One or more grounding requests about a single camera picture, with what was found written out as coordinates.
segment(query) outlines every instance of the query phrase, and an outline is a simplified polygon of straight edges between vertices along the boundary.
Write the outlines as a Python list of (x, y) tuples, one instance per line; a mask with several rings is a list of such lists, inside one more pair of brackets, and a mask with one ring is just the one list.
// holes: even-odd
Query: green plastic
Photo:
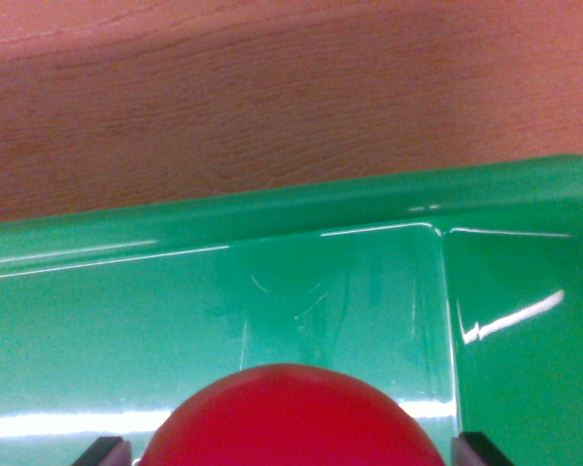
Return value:
[(278, 361), (372, 383), (446, 458), (481, 430), (583, 465), (583, 157), (0, 225), (0, 465), (102, 433), (138, 456), (196, 390)]

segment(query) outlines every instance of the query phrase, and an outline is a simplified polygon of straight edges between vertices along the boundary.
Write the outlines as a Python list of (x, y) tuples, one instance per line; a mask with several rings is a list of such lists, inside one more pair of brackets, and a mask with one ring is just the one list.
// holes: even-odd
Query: red object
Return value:
[(155, 432), (141, 466), (444, 466), (391, 398), (337, 372), (275, 364), (189, 398)]

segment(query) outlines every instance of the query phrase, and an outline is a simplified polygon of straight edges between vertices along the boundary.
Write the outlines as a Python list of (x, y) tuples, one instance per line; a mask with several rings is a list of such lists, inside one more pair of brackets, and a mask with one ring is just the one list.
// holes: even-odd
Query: wooden table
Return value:
[(0, 0), (0, 221), (583, 153), (583, 4)]

